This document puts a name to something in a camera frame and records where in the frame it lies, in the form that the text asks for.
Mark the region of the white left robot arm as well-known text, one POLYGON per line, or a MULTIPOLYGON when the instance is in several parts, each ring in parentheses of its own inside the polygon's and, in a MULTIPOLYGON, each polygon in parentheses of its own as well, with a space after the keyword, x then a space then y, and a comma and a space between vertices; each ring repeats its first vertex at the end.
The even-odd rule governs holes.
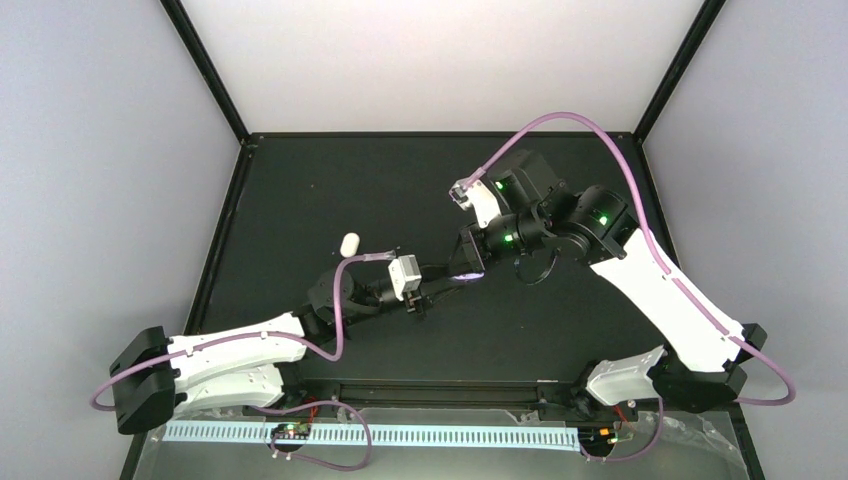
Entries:
POLYGON ((293 408, 302 394, 296 365, 313 355, 340 360, 350 327, 405 310, 423 313, 463 287, 443 265, 391 261, 371 283, 345 264, 319 277, 300 307, 269 320, 216 333, 169 336, 163 327, 138 333, 109 366, 114 414, 122 435, 146 433, 171 419, 218 407, 293 408))

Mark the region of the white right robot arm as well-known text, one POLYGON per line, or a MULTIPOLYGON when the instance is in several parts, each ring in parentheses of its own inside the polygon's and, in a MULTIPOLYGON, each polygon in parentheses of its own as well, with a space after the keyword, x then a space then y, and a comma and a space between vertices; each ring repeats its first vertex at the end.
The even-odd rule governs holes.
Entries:
POLYGON ((569 392, 578 416, 593 419, 629 400, 662 399, 690 413, 739 400, 747 380, 742 365, 763 347, 766 332, 709 301, 621 196, 599 185, 572 191, 527 150, 484 179, 456 181, 449 194, 476 218, 462 230, 451 277, 481 276, 497 262, 547 250, 616 287, 663 335, 645 353, 590 363, 569 392))

